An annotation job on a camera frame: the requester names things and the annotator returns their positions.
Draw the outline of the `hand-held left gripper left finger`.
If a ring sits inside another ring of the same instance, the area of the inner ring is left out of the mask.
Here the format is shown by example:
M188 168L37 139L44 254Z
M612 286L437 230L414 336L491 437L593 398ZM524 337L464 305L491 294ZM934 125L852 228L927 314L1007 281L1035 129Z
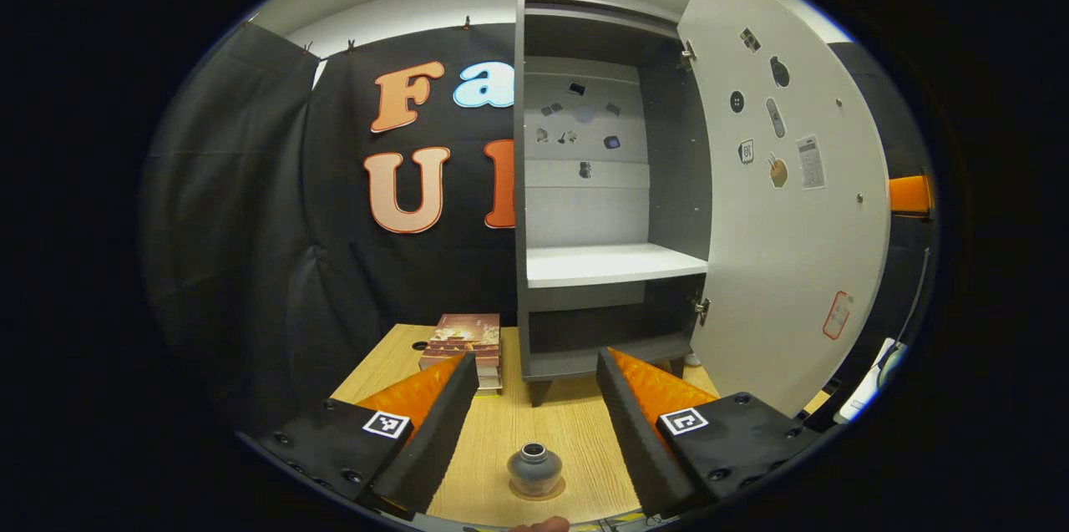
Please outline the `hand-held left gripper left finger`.
M355 405L324 400L257 445L344 501L414 516L438 491L478 387L476 357L460 353Z

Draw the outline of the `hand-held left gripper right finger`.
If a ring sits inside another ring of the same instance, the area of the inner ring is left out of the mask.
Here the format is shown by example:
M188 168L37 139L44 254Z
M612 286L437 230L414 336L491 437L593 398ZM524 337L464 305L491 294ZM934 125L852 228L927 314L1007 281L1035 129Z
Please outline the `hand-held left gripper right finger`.
M595 379L646 515L667 519L732 500L820 439L752 393L718 398L611 347Z

